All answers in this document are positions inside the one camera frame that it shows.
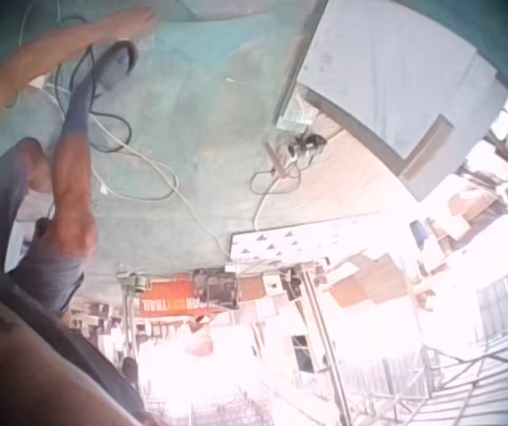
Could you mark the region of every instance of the hand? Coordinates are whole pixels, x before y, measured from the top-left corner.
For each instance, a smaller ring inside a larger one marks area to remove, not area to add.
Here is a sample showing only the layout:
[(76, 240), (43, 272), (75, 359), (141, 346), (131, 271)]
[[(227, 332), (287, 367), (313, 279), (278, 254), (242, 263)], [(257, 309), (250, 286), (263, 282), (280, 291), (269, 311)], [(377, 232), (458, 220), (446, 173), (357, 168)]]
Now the hand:
[(102, 26), (106, 36), (124, 40), (148, 31), (156, 19), (154, 9), (140, 6), (106, 16), (98, 22), (98, 25)]

